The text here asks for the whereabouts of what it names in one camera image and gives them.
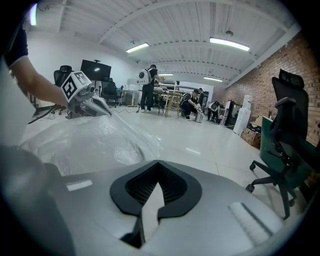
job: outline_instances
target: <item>white floor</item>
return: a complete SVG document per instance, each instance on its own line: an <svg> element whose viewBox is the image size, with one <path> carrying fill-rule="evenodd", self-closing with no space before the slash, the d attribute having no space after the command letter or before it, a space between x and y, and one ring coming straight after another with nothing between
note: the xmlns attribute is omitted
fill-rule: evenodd
<svg viewBox="0 0 320 256"><path fill-rule="evenodd" d="M154 113L136 113L136 107L118 107L112 110L123 111L119 116L131 125L144 128L163 144L162 160L188 165L199 170L226 177L245 188L253 180L268 175L258 167L254 172L249 170L253 160L262 162L259 150L247 144L231 129L212 124L203 119L202 123L177 118L172 111L164 117L162 111ZM41 119L27 126L21 142L33 137L40 131L65 120L55 113L55 119ZM296 191L295 206L290 208L290 218L303 213L306 202L300 191ZM284 216L282 199L277 187L256 185L253 195L271 207L279 216Z"/></svg>

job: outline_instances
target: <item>brick wall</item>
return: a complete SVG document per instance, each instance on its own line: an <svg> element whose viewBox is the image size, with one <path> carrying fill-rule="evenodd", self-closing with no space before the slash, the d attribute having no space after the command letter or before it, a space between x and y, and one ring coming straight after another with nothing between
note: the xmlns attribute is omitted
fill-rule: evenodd
<svg viewBox="0 0 320 256"><path fill-rule="evenodd" d="M274 118L277 100L271 78L278 77L280 69L300 75L304 80L304 89L309 95L307 140L316 145L319 141L317 125L320 123L320 66L301 32L258 68L228 87L224 100L242 105L244 95L252 95L251 116L268 116L272 111Z"/></svg>

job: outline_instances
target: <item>black office chair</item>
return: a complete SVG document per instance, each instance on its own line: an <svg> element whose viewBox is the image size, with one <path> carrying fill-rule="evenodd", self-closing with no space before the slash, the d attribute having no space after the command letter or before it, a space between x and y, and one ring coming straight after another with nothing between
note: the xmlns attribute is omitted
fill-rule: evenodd
<svg viewBox="0 0 320 256"><path fill-rule="evenodd" d="M289 186L286 175L294 175L299 166L303 166L308 171L319 171L320 153L306 141L309 97L304 90L305 84L302 77L280 70L279 78L273 77L272 84L277 99L275 107L278 113L271 124L270 136L275 150L279 153L275 156L282 160L284 168L281 172L277 172L260 162L253 161L250 170L253 171L258 166L270 177L255 179L245 189L252 193L254 186L258 184L278 185L285 220L290 216L290 207L295 204L297 197ZM289 200L288 193L293 197L291 200Z"/></svg>
<svg viewBox="0 0 320 256"><path fill-rule="evenodd" d="M120 98L117 93L117 87L114 83L113 79L110 77L105 77L101 81L102 90L100 97L104 98L108 105L113 105L115 108L117 107L117 101Z"/></svg>
<svg viewBox="0 0 320 256"><path fill-rule="evenodd" d="M68 66L68 65L61 66L59 70L56 70L53 72L54 84L58 87L61 87L71 72L73 72L71 66ZM59 115L61 115L62 111L65 109L66 108L64 106L60 108Z"/></svg>

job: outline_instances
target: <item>white ceiling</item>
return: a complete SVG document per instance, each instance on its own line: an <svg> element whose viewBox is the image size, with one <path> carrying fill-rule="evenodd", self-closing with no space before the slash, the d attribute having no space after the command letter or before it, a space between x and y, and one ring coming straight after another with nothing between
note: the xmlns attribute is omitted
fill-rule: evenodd
<svg viewBox="0 0 320 256"><path fill-rule="evenodd" d="M125 54L148 43L127 57L156 64L176 80L214 85L203 77L235 81L296 23L277 0L45 0L38 6L49 9L37 10L31 29L68 31ZM250 50L212 44L210 37Z"/></svg>

